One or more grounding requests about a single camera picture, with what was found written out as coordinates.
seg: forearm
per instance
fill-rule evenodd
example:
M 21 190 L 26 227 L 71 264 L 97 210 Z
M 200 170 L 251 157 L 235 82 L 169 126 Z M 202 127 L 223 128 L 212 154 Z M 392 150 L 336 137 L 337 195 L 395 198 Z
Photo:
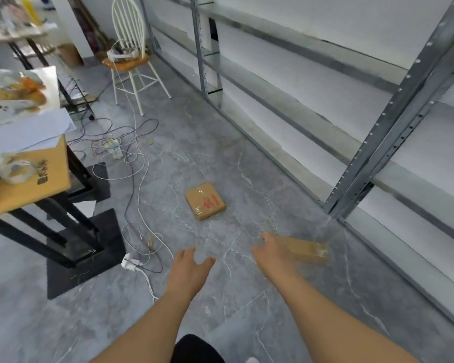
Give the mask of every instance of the forearm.
M 165 293 L 127 332 L 91 363 L 169 363 L 190 300 Z
M 405 350 L 326 299 L 299 275 L 274 284 L 316 363 L 417 362 Z

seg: chair leg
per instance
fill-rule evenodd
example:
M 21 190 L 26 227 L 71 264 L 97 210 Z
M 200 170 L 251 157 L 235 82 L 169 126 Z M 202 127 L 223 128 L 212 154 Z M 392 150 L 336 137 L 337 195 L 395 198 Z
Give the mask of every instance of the chair leg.
M 116 105 L 118 105 L 118 92 L 116 91 L 116 81 L 115 81 L 113 69 L 111 69 L 111 76 L 113 77 L 114 101 L 115 101 Z
M 141 87 L 144 88 L 145 87 L 145 82 L 143 81 L 143 77 L 141 76 L 138 68 L 134 69 L 136 71 L 136 73 L 138 74 L 138 77 L 139 77 L 139 81 L 141 81 Z
M 148 61 L 148 65 L 150 66 L 151 71 L 153 71 L 153 73 L 155 74 L 156 78 L 158 79 L 158 81 L 159 81 L 160 84 L 162 85 L 163 90 L 165 91 L 166 95 L 171 99 L 170 93 L 168 93 L 168 91 L 166 90 L 166 87 L 165 87 L 165 85 L 163 84 L 162 79 L 160 79 L 160 77 L 159 77 L 158 74 L 156 73 L 156 70 L 153 68 L 153 65 L 151 65 L 151 62 L 150 62 L 150 61 Z
M 130 71 L 129 74 L 130 74 L 131 84 L 133 85 L 134 96 L 136 97 L 136 102 L 138 103 L 139 114 L 140 115 L 145 115 L 143 113 L 143 109 L 141 108 L 141 103 L 139 103 L 138 89 L 136 89 L 136 84 L 134 83 L 133 73 Z

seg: hand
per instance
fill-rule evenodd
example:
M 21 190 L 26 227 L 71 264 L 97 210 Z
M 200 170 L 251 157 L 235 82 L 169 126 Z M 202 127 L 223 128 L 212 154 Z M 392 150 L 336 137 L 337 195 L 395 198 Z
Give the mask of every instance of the hand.
M 188 300 L 200 292 L 210 269 L 215 263 L 215 257 L 207 257 L 205 261 L 197 265 L 194 260 L 195 247 L 179 251 L 173 259 L 168 280 L 166 281 L 166 293 L 175 294 L 178 298 Z
M 262 233 L 264 247 L 252 247 L 252 254 L 264 276 L 277 287 L 298 275 L 294 256 L 288 247 L 279 241 L 272 233 Z

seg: grey marble floor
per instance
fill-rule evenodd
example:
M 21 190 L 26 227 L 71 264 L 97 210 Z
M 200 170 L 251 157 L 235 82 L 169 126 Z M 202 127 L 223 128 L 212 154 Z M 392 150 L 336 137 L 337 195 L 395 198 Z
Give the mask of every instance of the grey marble floor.
M 170 249 L 197 247 L 198 261 L 207 255 L 218 262 L 205 287 L 193 300 L 179 337 L 193 333 L 211 342 L 228 363 L 249 356 L 261 363 L 310 362 L 290 311 L 277 291 L 256 268 L 250 247 L 261 231 L 325 242 L 326 267 L 302 266 L 304 277 L 325 296 L 373 329 L 426 363 L 454 363 L 454 325 L 359 239 L 325 215 L 303 191 L 253 144 L 218 115 L 200 95 L 154 58 L 170 90 L 169 100 L 156 85 L 141 93 L 145 118 L 159 121 L 158 129 L 139 138 L 148 157 L 139 207 L 151 229 L 160 232 Z M 77 70 L 88 91 L 99 93 L 110 82 L 101 66 Z M 98 117 L 114 127 L 133 125 L 123 93 L 114 105 L 109 87 L 94 104 Z M 135 102 L 138 122 L 140 117 Z M 151 122 L 141 128 L 149 131 Z M 100 134 L 106 120 L 86 126 Z M 69 139 L 77 137 L 69 134 Z M 108 163 L 110 178 L 128 176 L 131 168 L 112 158 L 93 156 L 87 142 L 73 146 L 86 164 Z M 142 159 L 133 162 L 141 167 Z M 133 204 L 144 170 L 134 177 Z M 211 181 L 227 210 L 198 222 L 184 199 L 185 190 Z M 112 197 L 96 212 L 114 207 L 120 225 L 133 190 L 132 179 L 111 181 Z M 128 210 L 141 224 L 136 205 Z M 27 208 L 42 216 L 35 207 Z M 143 235 L 147 231 L 141 227 Z M 136 247 L 142 247 L 134 238 Z M 161 295 L 171 256 L 159 250 L 161 274 L 151 274 Z M 157 258 L 149 263 L 160 268 Z M 46 299 L 45 261 L 0 237 L 0 362 L 87 362 L 125 332 L 152 305 L 141 274 L 115 267 L 54 300 Z

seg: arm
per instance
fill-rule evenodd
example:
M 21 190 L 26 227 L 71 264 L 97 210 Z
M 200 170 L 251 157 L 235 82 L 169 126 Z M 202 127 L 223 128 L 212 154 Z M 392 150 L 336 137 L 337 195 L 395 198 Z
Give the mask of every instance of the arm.
M 412 355 L 323 297 L 296 271 L 286 246 L 263 234 L 252 253 L 263 274 L 286 301 L 316 363 L 416 363 Z
M 205 284 L 214 257 L 194 261 L 195 247 L 178 252 L 163 296 L 141 319 L 91 363 L 169 363 L 190 302 Z

